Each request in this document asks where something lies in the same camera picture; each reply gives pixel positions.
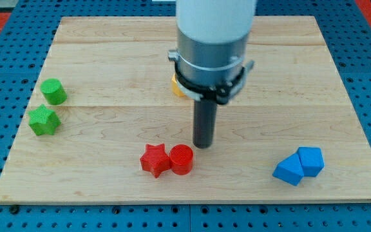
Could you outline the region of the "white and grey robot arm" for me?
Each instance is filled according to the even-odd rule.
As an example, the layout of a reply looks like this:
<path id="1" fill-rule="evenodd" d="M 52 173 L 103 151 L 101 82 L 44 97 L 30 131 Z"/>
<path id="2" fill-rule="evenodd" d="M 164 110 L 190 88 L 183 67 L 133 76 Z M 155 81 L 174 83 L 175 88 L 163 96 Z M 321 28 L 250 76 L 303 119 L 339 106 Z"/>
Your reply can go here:
<path id="1" fill-rule="evenodd" d="M 253 61 L 245 62 L 256 0 L 177 0 L 178 87 L 195 101 L 227 104 L 244 87 Z"/>

